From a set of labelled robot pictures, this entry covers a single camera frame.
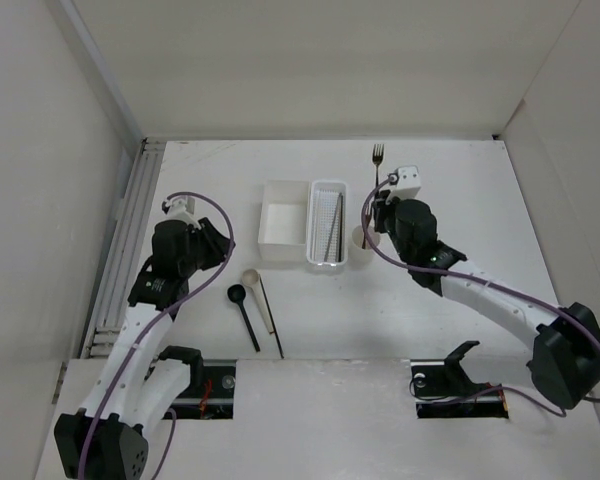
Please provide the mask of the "black spoon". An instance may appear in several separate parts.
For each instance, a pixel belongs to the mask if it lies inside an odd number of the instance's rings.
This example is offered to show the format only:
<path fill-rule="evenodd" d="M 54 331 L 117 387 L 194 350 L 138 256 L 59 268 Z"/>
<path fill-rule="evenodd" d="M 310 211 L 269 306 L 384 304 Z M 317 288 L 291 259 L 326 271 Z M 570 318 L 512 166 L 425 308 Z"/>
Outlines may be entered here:
<path fill-rule="evenodd" d="M 244 324 L 246 326 L 248 335 L 250 337 L 251 343 L 253 345 L 253 348 L 256 352 L 260 352 L 261 348 L 259 342 L 257 340 L 255 331 L 250 322 L 248 313 L 244 305 L 244 301 L 246 299 L 245 288 L 241 284 L 233 284 L 227 289 L 227 297 L 231 303 L 235 304 L 238 307 Z"/>

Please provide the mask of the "gold fork black handle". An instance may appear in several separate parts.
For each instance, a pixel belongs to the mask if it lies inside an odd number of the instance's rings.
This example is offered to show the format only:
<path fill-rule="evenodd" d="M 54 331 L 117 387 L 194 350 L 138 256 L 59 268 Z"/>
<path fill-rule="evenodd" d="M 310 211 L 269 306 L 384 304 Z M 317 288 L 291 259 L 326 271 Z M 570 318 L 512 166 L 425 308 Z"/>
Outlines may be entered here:
<path fill-rule="evenodd" d="M 383 144 L 375 144 L 373 146 L 372 163 L 375 168 L 375 187 L 378 187 L 380 183 L 380 166 L 384 160 L 384 150 L 385 147 Z"/>

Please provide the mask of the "brown wooden fork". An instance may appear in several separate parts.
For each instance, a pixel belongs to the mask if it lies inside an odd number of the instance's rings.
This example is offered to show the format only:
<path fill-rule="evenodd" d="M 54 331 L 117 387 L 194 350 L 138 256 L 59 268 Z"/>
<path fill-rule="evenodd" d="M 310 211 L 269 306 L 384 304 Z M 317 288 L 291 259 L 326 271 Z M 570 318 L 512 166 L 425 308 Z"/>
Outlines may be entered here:
<path fill-rule="evenodd" d="M 371 214 L 371 210 L 368 210 L 365 214 L 364 214 L 364 220 L 361 223 L 361 229 L 362 229 L 362 242 L 361 242 L 361 249 L 362 250 L 366 250 L 367 249 L 367 231 L 368 231 L 368 227 L 369 224 L 372 220 L 372 214 Z"/>

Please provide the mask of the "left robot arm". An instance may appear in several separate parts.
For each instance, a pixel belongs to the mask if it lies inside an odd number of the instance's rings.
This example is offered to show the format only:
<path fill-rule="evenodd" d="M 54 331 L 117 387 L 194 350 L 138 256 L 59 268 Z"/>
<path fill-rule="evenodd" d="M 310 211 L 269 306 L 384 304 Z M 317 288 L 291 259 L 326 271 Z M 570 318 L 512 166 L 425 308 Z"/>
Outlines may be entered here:
<path fill-rule="evenodd" d="M 138 479 L 149 435 L 180 394 L 203 387 L 190 362 L 156 356 L 180 306 L 194 296 L 191 276 L 219 275 L 235 247 L 208 218 L 164 220 L 154 228 L 151 254 L 128 297 L 121 331 L 94 387 L 78 410 L 61 414 L 54 439 L 68 479 Z"/>

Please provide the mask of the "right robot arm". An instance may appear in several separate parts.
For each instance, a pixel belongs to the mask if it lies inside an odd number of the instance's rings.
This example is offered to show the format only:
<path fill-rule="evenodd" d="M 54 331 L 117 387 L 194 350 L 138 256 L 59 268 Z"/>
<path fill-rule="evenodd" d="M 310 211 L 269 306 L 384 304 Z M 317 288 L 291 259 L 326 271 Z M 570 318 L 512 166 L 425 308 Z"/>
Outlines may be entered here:
<path fill-rule="evenodd" d="M 392 197 L 384 186 L 364 200 L 361 219 L 389 237 L 398 255 L 393 265 L 416 284 L 470 308 L 525 345 L 531 382 L 545 399 L 562 410 L 597 400 L 591 393 L 600 383 L 600 328 L 588 307 L 555 306 L 488 278 L 438 238 L 426 203 Z"/>

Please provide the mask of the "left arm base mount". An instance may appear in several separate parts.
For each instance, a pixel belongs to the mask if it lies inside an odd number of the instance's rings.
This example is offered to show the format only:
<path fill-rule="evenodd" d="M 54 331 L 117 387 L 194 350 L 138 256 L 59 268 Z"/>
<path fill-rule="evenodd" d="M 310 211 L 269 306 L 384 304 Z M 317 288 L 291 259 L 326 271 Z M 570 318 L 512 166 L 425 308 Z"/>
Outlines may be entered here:
<path fill-rule="evenodd" d="M 235 360 L 205 360 L 202 373 L 172 403 L 178 420 L 231 420 L 236 387 Z"/>

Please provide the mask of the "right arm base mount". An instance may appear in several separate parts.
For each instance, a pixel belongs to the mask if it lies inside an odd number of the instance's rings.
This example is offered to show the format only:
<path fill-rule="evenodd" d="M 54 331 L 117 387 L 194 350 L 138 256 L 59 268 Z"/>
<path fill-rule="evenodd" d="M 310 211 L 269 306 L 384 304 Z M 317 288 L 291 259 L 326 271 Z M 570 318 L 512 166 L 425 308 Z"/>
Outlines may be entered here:
<path fill-rule="evenodd" d="M 443 359 L 415 359 L 410 361 L 409 390 L 416 400 L 418 419 L 508 419 L 509 412 L 504 394 L 490 391 L 490 383 L 472 381 L 461 361 L 479 341 L 465 341 Z"/>

